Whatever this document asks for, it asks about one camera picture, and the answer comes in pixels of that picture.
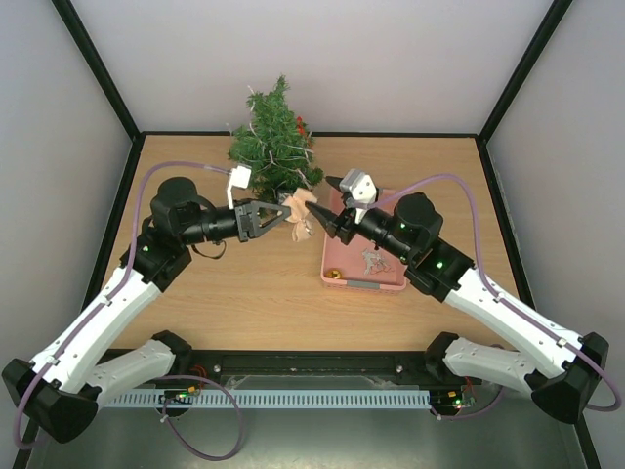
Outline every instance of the green foliage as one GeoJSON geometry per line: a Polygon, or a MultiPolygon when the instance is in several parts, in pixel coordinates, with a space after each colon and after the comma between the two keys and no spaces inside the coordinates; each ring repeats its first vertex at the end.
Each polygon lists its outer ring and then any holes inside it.
{"type": "Polygon", "coordinates": [[[314,140],[308,137],[310,130],[286,103],[284,93],[288,89],[281,75],[269,93],[249,96],[252,121],[233,132],[228,152],[229,159],[252,168],[250,188],[268,202],[277,200],[277,191],[311,190],[323,179],[323,171],[312,167],[314,140]]]}

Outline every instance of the white slotted strip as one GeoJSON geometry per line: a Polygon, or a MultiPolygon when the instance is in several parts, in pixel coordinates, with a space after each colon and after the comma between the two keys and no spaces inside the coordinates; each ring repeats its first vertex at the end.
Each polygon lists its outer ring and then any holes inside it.
{"type": "MultiPolygon", "coordinates": [[[[415,390],[389,391],[230,391],[241,408],[430,408],[430,393],[415,390]]],[[[165,390],[134,389],[111,401],[107,407],[154,407],[163,402],[165,390]]],[[[185,398],[170,406],[230,408],[232,404],[220,391],[204,390],[200,396],[185,398]]]]}

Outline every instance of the robotic arm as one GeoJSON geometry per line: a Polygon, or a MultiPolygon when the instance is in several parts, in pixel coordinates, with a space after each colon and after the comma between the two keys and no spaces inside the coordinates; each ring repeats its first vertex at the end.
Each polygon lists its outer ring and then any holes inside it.
{"type": "Polygon", "coordinates": [[[104,352],[131,320],[160,296],[190,263],[188,246],[215,244],[237,237],[245,242],[264,235],[290,215],[290,209],[259,200],[234,201],[232,187],[246,188],[250,170],[239,166],[229,173],[228,201],[215,207],[197,194],[193,181],[168,179],[150,203],[151,216],[144,220],[137,238],[132,271],[111,300],[107,295],[122,281],[129,251],[100,295],[72,325],[30,362],[13,359],[2,377],[16,405],[37,373],[50,364],[28,399],[24,413],[60,443],[82,433],[98,410],[115,397],[171,371],[188,370],[191,346],[169,331],[155,334],[141,348],[98,364],[104,352]],[[278,213],[262,221],[261,209],[278,213]],[[104,307],[79,330],[63,351],[64,340],[100,304],[104,307]]]}
{"type": "Polygon", "coordinates": [[[487,289],[474,261],[439,237],[442,217],[423,193],[400,198],[390,215],[379,208],[366,208],[378,195],[366,173],[352,169],[343,179],[327,177],[326,181],[343,194],[346,208],[337,215],[314,203],[307,202],[307,207],[330,237],[349,244],[355,235],[361,235],[374,242],[376,249],[385,249],[406,266],[405,276],[412,286],[481,321],[518,350],[484,347],[443,332],[426,354],[431,375],[442,378],[452,373],[485,379],[531,397],[559,421],[579,420],[600,377],[565,345],[581,350],[603,368],[608,344],[600,335],[592,332],[582,337],[547,320],[488,277],[487,289]],[[506,303],[560,340],[554,341],[506,303]]]}

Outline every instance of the gray wall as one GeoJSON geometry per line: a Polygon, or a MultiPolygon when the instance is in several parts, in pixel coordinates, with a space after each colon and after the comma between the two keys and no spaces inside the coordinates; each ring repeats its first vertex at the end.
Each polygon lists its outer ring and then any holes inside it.
{"type": "Polygon", "coordinates": [[[551,0],[74,0],[143,130],[247,123],[280,72],[313,130],[477,132],[551,0]]]}
{"type": "MultiPolygon", "coordinates": [[[[0,5],[0,366],[80,310],[129,140],[49,1],[0,5]]],[[[0,467],[15,407],[0,386],[0,467]]]]}
{"type": "MultiPolygon", "coordinates": [[[[621,390],[624,17],[620,0],[573,2],[489,145],[539,311],[603,335],[621,390]]],[[[625,411],[586,417],[604,467],[623,467],[625,411]]]]}

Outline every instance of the wooden table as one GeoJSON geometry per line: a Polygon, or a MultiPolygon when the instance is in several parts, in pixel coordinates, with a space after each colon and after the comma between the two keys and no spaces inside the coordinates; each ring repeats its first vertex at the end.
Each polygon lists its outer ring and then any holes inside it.
{"type": "MultiPolygon", "coordinates": [[[[146,137],[106,278],[130,242],[132,207],[138,181],[146,170],[173,159],[232,167],[228,148],[229,137],[146,137]]],[[[465,179],[478,200],[486,269],[502,286],[516,292],[473,139],[325,137],[317,139],[314,150],[327,175],[343,176],[358,167],[371,174],[380,187],[401,189],[442,172],[465,179]]],[[[199,193],[215,205],[226,204],[225,176],[166,168],[155,173],[147,185],[142,219],[149,214],[149,201],[158,185],[178,175],[192,178],[199,193]]],[[[327,200],[325,183],[317,191],[321,202],[327,200]]],[[[469,203],[461,189],[452,182],[441,182],[425,192],[444,218],[441,236],[475,257],[469,203]]],[[[476,320],[410,285],[398,295],[324,287],[319,278],[321,228],[316,225],[316,235],[301,243],[291,240],[291,229],[290,224],[283,224],[245,244],[231,240],[219,261],[194,256],[165,294],[130,324],[113,347],[138,347],[163,329],[179,334],[195,349],[213,350],[416,351],[424,350],[441,331],[483,344],[501,342],[476,320]]],[[[200,247],[219,249],[208,244],[200,247]]]]}

